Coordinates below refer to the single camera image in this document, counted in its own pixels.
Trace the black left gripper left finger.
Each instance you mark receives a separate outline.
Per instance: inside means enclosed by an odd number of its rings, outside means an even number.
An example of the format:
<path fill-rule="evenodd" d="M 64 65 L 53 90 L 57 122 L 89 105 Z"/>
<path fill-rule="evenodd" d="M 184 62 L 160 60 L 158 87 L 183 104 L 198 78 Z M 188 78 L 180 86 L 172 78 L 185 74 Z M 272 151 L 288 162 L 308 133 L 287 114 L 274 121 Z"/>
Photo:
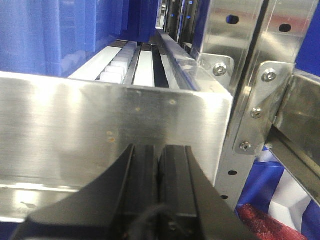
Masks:
<path fill-rule="evenodd" d="M 14 240 L 154 240 L 158 202 L 152 145 L 128 145 L 78 192 L 29 214 Z"/>

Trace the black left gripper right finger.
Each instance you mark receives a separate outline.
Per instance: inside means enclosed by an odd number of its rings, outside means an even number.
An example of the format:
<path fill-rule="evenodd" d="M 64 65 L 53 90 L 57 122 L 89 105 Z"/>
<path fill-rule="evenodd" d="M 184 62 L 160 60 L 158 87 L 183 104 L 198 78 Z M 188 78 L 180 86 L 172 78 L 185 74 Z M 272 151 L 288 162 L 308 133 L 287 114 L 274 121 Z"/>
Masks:
<path fill-rule="evenodd" d="M 191 147 L 167 145 L 159 162 L 160 240 L 255 240 L 208 180 Z"/>

